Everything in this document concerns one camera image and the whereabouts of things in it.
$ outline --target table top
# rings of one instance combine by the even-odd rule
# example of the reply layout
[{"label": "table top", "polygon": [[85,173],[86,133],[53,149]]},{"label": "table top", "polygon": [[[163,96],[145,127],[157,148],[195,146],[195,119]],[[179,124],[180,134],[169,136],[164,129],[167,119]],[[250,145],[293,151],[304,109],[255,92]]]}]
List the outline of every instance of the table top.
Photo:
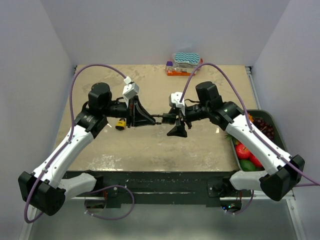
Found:
[{"label": "table top", "polygon": [[[187,76],[167,76],[164,65],[112,65],[136,82],[139,99],[150,114],[167,113],[169,95],[182,92]],[[242,97],[247,109],[256,109],[251,85],[244,66],[221,65]],[[195,86],[212,81],[218,87],[223,101],[240,102],[224,77],[213,67],[203,66],[192,78],[185,99],[198,100]],[[88,100],[91,86],[98,82],[110,85],[112,98],[122,96],[123,78],[111,69],[94,66],[84,70],[73,88],[73,108],[76,116]],[[187,138],[168,137],[173,125],[142,126],[116,130],[118,119],[108,118],[106,126],[96,139],[76,158],[69,170],[73,171],[183,171],[229,172],[238,170],[226,132],[208,119],[192,123]],[[66,104],[58,132],[60,143],[70,129],[70,108]]]}]

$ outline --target red apple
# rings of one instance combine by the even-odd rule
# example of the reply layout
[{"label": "red apple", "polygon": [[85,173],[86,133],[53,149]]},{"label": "red apple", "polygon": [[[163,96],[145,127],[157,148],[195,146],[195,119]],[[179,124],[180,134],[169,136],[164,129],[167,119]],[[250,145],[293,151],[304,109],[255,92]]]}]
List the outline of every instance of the red apple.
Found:
[{"label": "red apple", "polygon": [[249,149],[242,143],[235,146],[235,152],[239,159],[248,159],[252,155]]},{"label": "red apple", "polygon": [[253,163],[253,165],[255,165],[257,168],[263,168],[264,166],[262,166],[261,162],[258,160],[258,158],[256,158],[256,156],[254,156],[253,154],[251,154],[251,156],[249,157],[249,160]]}]

